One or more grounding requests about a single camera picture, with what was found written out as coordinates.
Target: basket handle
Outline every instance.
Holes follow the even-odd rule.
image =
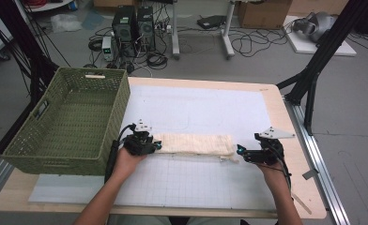
[[[47,109],[49,109],[49,107],[50,102],[49,100],[45,99],[41,104],[38,104],[32,115],[35,118],[40,119],[40,117],[46,112]]]
[[[64,161],[45,161],[43,167],[69,168],[69,162]]]
[[[86,72],[84,76],[87,79],[105,79],[105,76],[103,74],[97,74],[94,72]]]

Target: table leg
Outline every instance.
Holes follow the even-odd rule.
[[[172,47],[173,47],[173,57],[175,59],[179,59],[180,48],[178,45],[176,4],[177,4],[177,0],[173,1]]]
[[[227,21],[225,22],[225,28],[222,30],[222,40],[227,50],[227,59],[234,56],[234,49],[231,45],[231,40],[228,37],[228,32],[230,31],[231,20],[233,18],[233,12],[235,7],[235,1],[230,1],[227,12]]]

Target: wooden table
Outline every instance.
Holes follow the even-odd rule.
[[[282,96],[273,84],[239,82],[204,82],[187,80],[130,78],[130,85],[171,86],[210,88],[260,92],[266,103],[270,123],[273,127],[295,133]],[[310,170],[299,140],[282,139],[285,160],[292,173],[292,195],[301,218],[324,218],[325,206],[314,179],[305,180],[302,175]],[[27,174],[14,169],[0,192],[0,211],[19,212],[81,212],[83,204],[32,203],[28,202],[38,175]],[[112,214],[159,215],[190,217],[232,217],[232,218],[276,218],[275,212],[256,210],[192,209],[167,207],[114,206]]]

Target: green plastic basket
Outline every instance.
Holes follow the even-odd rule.
[[[1,157],[24,173],[104,175],[129,96],[125,70],[62,67]]]

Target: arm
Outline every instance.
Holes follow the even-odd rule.
[[[273,169],[277,170],[272,170],[264,166],[258,167],[263,172],[264,179],[266,180],[267,186],[274,198],[280,225],[302,224],[298,210],[296,209],[290,195],[284,173],[277,171],[281,169],[281,165],[279,163],[275,163],[271,166]]]
[[[125,148],[121,148],[117,154],[114,172],[110,179],[94,196],[73,224],[104,224],[114,205],[120,187],[135,171],[137,164],[145,157],[134,157]]]

